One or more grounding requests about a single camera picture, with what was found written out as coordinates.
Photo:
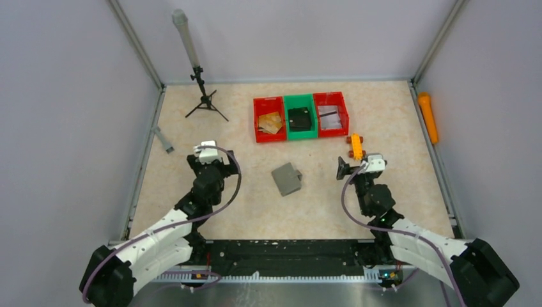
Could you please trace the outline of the white credit card black stripe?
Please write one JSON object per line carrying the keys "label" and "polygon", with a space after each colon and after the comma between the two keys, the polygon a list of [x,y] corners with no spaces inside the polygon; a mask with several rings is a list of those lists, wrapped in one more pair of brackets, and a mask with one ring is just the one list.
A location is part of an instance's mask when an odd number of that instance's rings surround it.
{"label": "white credit card black stripe", "polygon": [[318,117],[323,120],[339,121],[339,109],[337,106],[318,106]]}

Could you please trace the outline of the grey card holder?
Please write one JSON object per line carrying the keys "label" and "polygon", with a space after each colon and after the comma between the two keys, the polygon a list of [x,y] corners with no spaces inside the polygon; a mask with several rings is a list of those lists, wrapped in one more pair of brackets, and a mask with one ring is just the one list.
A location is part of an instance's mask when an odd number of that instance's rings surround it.
{"label": "grey card holder", "polygon": [[288,162],[271,172],[281,196],[287,196],[302,188],[302,174]]}

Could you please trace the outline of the gold credit card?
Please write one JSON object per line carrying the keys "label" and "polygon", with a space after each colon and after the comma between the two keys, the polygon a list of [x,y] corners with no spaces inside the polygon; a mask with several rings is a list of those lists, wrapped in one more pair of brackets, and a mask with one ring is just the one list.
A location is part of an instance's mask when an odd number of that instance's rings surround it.
{"label": "gold credit card", "polygon": [[278,111],[258,116],[258,131],[277,134],[283,127],[283,119]]}

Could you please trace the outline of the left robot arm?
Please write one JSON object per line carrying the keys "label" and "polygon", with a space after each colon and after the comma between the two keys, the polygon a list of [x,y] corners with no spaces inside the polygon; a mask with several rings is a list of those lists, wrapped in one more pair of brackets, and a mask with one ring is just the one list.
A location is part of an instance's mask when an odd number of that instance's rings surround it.
{"label": "left robot arm", "polygon": [[102,245],[91,255],[79,290],[93,306],[128,306],[149,282],[176,264],[190,260],[199,226],[224,211],[236,198],[241,167],[232,150],[203,143],[187,162],[195,174],[190,191],[163,217],[134,238]]}

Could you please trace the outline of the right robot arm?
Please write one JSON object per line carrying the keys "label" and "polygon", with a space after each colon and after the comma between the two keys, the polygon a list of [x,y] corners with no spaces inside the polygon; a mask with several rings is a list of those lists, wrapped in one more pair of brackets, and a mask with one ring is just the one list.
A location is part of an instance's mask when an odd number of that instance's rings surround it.
{"label": "right robot arm", "polygon": [[337,159],[337,180],[345,180],[341,206],[354,223],[371,231],[386,255],[410,264],[451,287],[461,306],[504,306],[520,283],[483,239],[454,239],[427,230],[394,210],[386,184],[376,184],[386,169],[372,153],[351,166]]}

